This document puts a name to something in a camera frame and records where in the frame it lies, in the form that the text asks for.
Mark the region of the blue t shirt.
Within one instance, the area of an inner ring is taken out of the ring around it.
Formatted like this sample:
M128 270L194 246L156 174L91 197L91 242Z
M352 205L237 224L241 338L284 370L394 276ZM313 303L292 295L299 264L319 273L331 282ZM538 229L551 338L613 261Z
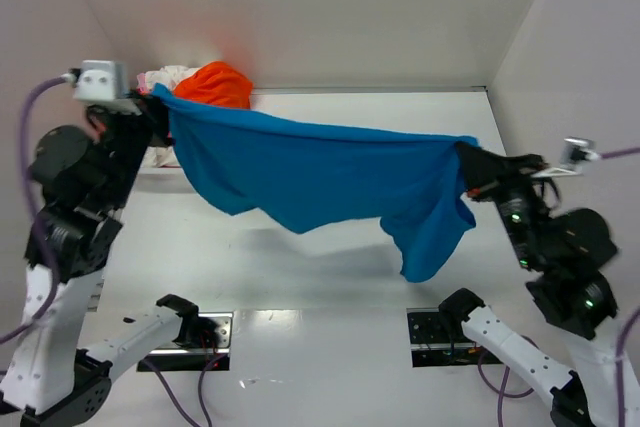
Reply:
M296 234L376 218L412 283L434 277L476 224L454 136L296 122L161 85L153 95L167 106L186 178L228 215L259 209Z

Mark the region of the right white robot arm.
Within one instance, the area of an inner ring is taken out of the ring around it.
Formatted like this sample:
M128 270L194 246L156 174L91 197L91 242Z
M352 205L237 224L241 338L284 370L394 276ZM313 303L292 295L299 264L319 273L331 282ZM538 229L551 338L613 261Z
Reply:
M557 167L539 155L504 157L463 142L456 151L468 197L496 206L521 268L537 273L526 288L545 321L560 332L573 364L539 350L465 288L440 304L441 321L525 381L554 425L638 425L639 380L626 343L639 315L619 321L613 290L601 272L618 253L609 226L587 208L553 216L544 189L557 178L579 175L586 162L639 150L598 153L589 140L567 138Z

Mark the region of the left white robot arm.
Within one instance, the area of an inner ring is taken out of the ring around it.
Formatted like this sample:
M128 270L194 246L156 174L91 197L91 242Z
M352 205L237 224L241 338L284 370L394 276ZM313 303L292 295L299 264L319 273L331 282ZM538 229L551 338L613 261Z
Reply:
M175 295L129 320L125 332L78 344L94 289L121 230L124 208L145 151L171 143L168 109L133 94L132 113L92 105L106 124L97 137L65 125L44 135L27 163L44 203L26 246L27 327L1 382L1 411L25 426L77 426L103 406L113 383L154 349L198 344L198 307Z

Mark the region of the white t shirt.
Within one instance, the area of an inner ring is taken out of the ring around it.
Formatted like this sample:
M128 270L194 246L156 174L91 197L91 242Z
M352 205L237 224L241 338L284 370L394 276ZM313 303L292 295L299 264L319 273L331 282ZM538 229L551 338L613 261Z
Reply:
M145 72L147 87L150 93L156 84L173 91L183 80L191 77L198 67L168 65L159 70ZM145 153L142 166L144 168L179 168L179 162L172 147L149 147Z

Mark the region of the orange t shirt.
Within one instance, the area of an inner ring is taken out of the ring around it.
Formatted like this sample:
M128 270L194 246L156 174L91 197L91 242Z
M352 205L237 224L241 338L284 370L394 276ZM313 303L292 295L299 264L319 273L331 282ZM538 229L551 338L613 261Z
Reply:
M251 109L253 83L223 61L211 62L182 80L173 90L181 99L232 109Z

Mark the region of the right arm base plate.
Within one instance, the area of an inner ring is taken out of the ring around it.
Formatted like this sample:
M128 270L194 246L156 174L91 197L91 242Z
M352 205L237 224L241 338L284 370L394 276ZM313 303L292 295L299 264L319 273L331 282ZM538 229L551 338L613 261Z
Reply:
M500 364L476 342L461 335L451 339L434 308L408 309L406 318L414 368Z

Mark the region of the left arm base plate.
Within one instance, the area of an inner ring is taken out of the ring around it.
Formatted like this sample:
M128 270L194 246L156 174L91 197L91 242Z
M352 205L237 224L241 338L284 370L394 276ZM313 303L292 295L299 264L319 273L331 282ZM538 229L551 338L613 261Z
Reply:
M170 342L152 350L145 358L162 373L200 372L211 361L210 371L228 371L234 314L201 312L205 330L187 347Z

